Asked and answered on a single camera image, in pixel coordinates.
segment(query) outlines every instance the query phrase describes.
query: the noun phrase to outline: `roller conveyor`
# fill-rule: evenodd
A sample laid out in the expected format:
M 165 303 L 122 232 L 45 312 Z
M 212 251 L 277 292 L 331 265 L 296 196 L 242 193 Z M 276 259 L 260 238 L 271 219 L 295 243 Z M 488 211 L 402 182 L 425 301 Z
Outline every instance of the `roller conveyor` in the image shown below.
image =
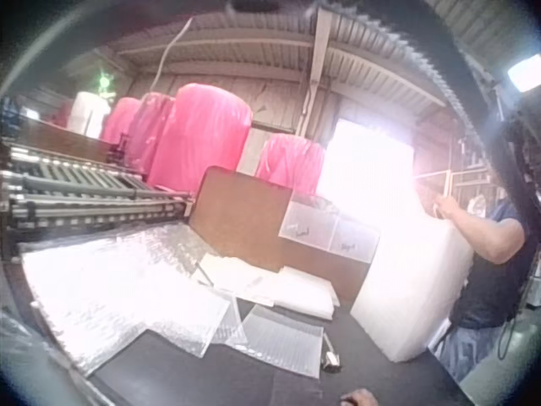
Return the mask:
M 125 168 L 13 144 L 2 156 L 2 211 L 13 229 L 183 217 L 186 194 L 153 190 Z

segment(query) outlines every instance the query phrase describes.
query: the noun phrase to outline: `hand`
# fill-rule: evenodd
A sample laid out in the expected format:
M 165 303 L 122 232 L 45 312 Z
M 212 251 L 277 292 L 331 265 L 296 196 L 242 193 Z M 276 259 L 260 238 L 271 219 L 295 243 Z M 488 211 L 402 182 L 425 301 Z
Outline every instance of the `hand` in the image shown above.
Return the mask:
M 444 218 L 452 219 L 452 217 L 461 210 L 458 203 L 452 196 L 436 197 L 435 206 Z
M 348 393 L 340 398 L 341 406 L 378 406 L 378 401 L 374 395 L 366 389 L 358 389 L 355 392 Z

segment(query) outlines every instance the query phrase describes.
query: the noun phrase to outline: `green light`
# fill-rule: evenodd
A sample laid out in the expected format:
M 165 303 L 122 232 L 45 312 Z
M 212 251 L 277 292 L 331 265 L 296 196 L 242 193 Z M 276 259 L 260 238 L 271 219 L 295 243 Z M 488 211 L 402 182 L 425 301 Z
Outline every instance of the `green light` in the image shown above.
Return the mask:
M 102 89 L 109 87 L 110 84 L 111 84 L 111 81 L 108 78 L 106 78 L 105 76 L 100 77 L 100 87 Z

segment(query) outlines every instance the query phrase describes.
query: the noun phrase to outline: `bubble wrap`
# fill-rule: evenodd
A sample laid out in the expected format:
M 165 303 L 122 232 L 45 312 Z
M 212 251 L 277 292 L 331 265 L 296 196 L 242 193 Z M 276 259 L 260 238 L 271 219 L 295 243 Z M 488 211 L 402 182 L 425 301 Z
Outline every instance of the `bubble wrap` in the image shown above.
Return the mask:
M 23 266 L 52 333 L 82 371 L 90 374 L 146 328 L 204 355 L 230 301 L 185 277 L 205 251 L 188 226 L 62 243 L 25 246 Z
M 247 342 L 226 345 L 267 364 L 320 377 L 323 327 L 290 319 L 258 304 L 243 321 Z
M 245 344 L 248 339 L 244 334 L 240 313 L 238 312 L 237 299 L 231 294 L 225 294 L 214 290 L 214 293 L 221 298 L 229 301 L 227 312 L 221 320 L 220 326 L 216 329 L 216 334 L 212 338 L 213 344 L 224 344 L 229 342 L 230 345 Z

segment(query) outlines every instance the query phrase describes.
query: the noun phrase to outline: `corrugated metal roof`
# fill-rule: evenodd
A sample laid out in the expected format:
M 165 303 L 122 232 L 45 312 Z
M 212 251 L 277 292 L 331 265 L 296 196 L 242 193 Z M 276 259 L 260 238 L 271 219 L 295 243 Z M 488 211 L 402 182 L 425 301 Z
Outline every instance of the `corrugated metal roof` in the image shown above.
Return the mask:
M 184 26 L 185 20 L 151 28 L 133 36 L 108 44 L 116 52 L 122 53 L 137 47 L 138 44 L 150 44 L 151 47 L 141 52 L 123 54 L 130 62 L 140 67 L 156 66 L 163 53 L 163 47 Z M 276 36 L 283 33 L 309 35 L 306 43 L 293 46 L 280 43 L 185 43 L 173 47 L 168 55 L 169 63 L 181 62 L 225 62 L 252 63 L 308 71 L 312 58 L 313 38 L 315 34 L 315 16 L 300 19 L 298 16 L 285 14 L 205 14 L 194 17 L 189 32 L 195 33 L 190 38 L 198 39 L 197 32 L 208 33 L 212 30 L 245 29 L 247 34 L 254 32 L 275 31 Z M 158 39 L 162 47 L 154 47 Z M 395 65 L 400 65 L 412 76 L 419 76 L 417 67 L 407 60 L 405 52 L 390 38 L 382 36 L 362 23 L 341 16 L 332 20 L 330 45 L 345 45 L 354 50 L 362 50 L 377 55 Z M 400 103 L 404 108 L 421 113 L 432 101 L 419 95 L 407 85 L 393 79 L 388 74 L 375 69 L 362 58 L 349 58 L 344 52 L 328 52 L 325 58 L 324 78 L 350 85 L 356 91 L 365 91 L 382 97 L 384 100 Z
M 139 66 L 157 65 L 163 49 L 130 54 L 128 58 Z M 285 69 L 303 70 L 311 58 L 311 50 L 276 44 L 204 44 L 173 47 L 167 56 L 169 63 L 218 61 L 230 63 L 257 63 Z
M 519 2 L 512 0 L 425 0 L 486 69 L 501 76 L 527 56 L 534 44 Z
M 518 45 L 523 43 L 523 23 L 513 2 L 425 1 L 444 19 L 456 37 L 466 44 L 465 48 L 481 63 L 490 64 L 489 68 L 501 72 L 502 67 L 514 58 L 513 55 L 521 52 Z M 149 67 L 159 63 L 165 45 L 185 23 L 184 19 L 152 27 L 108 46 L 115 52 L 124 51 L 123 58 L 140 68 L 146 67 L 145 71 L 148 71 Z M 315 27 L 316 14 L 303 18 L 292 14 L 202 14 L 195 16 L 189 27 L 191 42 L 186 41 L 182 46 L 173 47 L 167 62 L 246 63 L 305 72 L 312 58 Z M 212 37 L 215 32 L 215 36 L 222 40 L 219 37 L 221 33 L 236 32 L 238 36 L 238 32 L 244 33 L 242 30 L 246 30 L 247 36 L 255 33 L 262 35 L 263 39 L 257 42 L 234 38 L 231 41 L 215 41 L 216 38 Z M 276 38 L 285 39 L 289 34 L 296 43 L 292 45 L 287 41 L 270 41 L 269 36 L 272 38 L 274 33 Z M 370 59 L 371 56 L 375 57 L 375 61 Z M 378 69 L 381 61 L 385 67 Z M 400 80 L 397 75 L 413 82 Z M 428 89 L 426 85 L 430 84 L 424 82 L 426 78 L 416 64 L 408 59 L 401 45 L 389 36 L 347 17 L 336 15 L 332 20 L 322 76 L 341 85 L 351 86 L 356 91 L 364 91 L 381 100 L 399 104 L 417 115 L 422 115 L 434 105 L 433 97 L 418 90 L 419 87 Z M 439 92 L 433 87 L 428 90 L 438 97 Z

